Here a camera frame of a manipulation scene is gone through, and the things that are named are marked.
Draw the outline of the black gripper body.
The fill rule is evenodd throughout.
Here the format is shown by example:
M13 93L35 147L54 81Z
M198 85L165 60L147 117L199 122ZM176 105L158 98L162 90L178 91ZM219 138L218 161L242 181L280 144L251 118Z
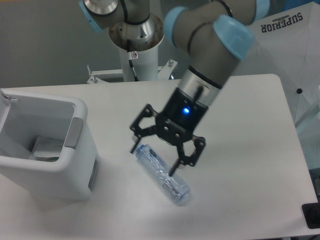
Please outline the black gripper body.
M163 110L155 118L156 135L172 146L192 139L193 131L209 109L199 101L204 91L198 87L193 96L180 88L172 93Z

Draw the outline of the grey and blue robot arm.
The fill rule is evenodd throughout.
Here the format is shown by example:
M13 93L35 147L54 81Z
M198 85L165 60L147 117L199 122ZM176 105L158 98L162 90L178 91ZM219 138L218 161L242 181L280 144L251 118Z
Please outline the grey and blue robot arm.
M119 30L124 49L133 53L154 45L147 0L81 0L79 6L93 29ZM248 25L267 16L269 0L212 0L197 9L177 6L164 18L164 36L185 51L192 63L161 112L147 104L130 129L136 144L156 135L175 146L180 165L195 166L206 140L194 130L230 75L250 50L254 35Z

